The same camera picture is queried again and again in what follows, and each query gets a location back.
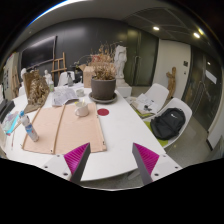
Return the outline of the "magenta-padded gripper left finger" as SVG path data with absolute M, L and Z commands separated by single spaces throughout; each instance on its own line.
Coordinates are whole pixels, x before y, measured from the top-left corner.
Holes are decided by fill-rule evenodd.
M 90 155 L 90 144 L 81 145 L 64 155 L 54 155 L 42 169 L 72 183 L 79 184 Z

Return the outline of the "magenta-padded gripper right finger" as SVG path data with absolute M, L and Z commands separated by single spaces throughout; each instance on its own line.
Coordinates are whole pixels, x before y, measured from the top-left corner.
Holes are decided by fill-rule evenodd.
M 132 153 L 144 185 L 182 169 L 182 167 L 167 154 L 159 155 L 137 143 L 133 144 Z

